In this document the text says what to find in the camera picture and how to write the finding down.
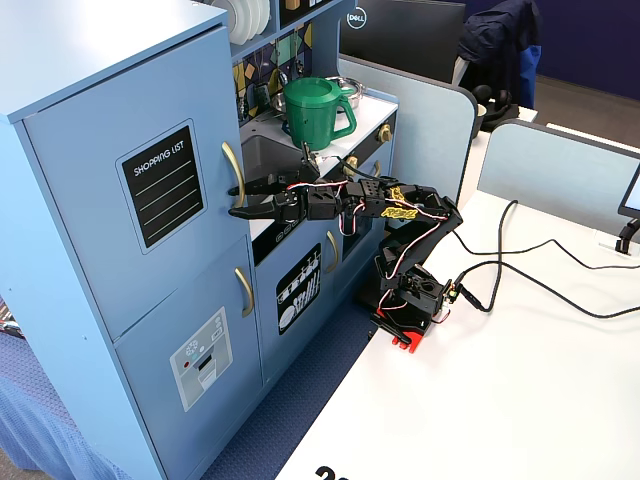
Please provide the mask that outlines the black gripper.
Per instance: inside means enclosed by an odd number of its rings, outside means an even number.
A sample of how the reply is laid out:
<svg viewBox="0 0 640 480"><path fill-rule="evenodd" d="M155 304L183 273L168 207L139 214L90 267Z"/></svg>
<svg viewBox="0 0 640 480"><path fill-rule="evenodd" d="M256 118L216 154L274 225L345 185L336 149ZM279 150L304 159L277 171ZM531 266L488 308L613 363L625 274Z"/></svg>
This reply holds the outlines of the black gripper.
<svg viewBox="0 0 640 480"><path fill-rule="evenodd" d="M232 207L228 213L240 219L274 219L279 224L336 218L341 212L338 194L346 182L298 183L300 180L301 170L283 170L245 182L246 195L276 194L273 201Z"/></svg>

